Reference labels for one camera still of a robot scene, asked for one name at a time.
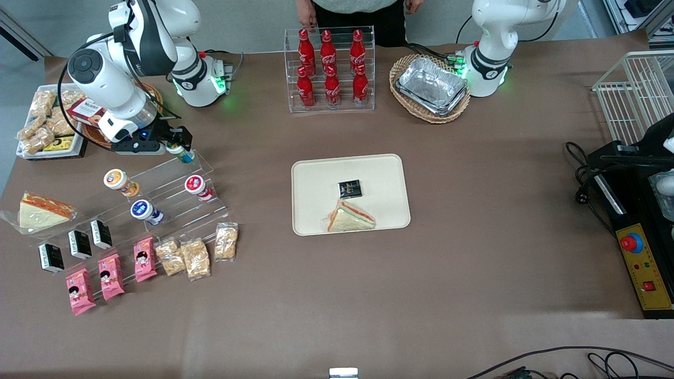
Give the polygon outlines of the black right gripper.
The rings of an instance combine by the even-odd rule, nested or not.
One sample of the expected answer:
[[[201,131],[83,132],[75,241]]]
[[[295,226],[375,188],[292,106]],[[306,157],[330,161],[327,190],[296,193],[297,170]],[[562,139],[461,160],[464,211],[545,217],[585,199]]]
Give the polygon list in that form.
[[[174,128],[170,134],[168,122],[153,122],[131,132],[130,125],[123,127],[112,139],[112,151],[118,154],[179,154],[182,146],[192,146],[193,136],[184,126]]]

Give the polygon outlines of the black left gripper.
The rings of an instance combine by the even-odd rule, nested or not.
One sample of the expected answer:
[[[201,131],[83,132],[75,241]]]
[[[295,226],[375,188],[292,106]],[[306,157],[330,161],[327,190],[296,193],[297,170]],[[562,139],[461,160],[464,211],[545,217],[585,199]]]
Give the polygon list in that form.
[[[603,168],[612,166],[645,166],[657,170],[672,170],[672,151],[665,142],[672,136],[673,113],[650,126],[638,142],[638,155],[601,155]]]

